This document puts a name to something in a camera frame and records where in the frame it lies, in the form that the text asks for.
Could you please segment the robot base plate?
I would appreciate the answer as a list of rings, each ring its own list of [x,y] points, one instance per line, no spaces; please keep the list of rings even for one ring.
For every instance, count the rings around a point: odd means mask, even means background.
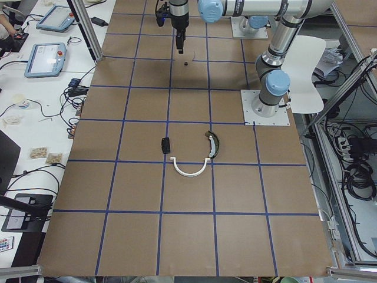
[[[259,90],[241,90],[244,123],[247,126],[290,126],[283,97],[267,106],[259,100]]]
[[[268,16],[231,17],[233,38],[266,40],[268,23]]]

